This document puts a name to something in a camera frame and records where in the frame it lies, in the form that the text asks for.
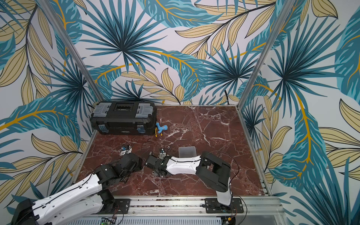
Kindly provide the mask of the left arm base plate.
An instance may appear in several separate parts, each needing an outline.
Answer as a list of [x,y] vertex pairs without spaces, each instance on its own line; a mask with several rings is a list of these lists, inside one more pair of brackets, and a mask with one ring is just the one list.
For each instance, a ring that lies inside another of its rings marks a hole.
[[117,198],[110,202],[109,214],[128,214],[131,199]]

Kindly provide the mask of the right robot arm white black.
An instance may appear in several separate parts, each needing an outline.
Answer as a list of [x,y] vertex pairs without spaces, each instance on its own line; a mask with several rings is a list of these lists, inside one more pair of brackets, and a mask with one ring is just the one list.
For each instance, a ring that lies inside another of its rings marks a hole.
[[226,207],[231,205],[233,198],[230,188],[231,166],[211,152],[183,158],[174,156],[159,158],[150,155],[145,166],[159,177],[177,174],[196,175],[207,187],[216,191],[219,204]]

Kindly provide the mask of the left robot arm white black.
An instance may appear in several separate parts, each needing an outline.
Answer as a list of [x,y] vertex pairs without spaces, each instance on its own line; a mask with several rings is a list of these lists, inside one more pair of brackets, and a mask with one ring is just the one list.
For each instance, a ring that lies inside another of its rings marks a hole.
[[65,225],[99,212],[110,214],[119,206],[109,186],[127,182],[132,173],[143,168],[143,160],[134,153],[97,167],[76,184],[43,199],[20,202],[11,220],[12,225]]

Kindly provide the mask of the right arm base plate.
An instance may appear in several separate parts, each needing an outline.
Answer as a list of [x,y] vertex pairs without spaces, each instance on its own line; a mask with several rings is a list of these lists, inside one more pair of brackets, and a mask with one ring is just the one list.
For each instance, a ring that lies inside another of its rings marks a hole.
[[236,214],[243,213],[243,203],[240,198],[233,198],[229,206],[220,204],[216,198],[206,198],[202,204],[208,214],[227,213]]

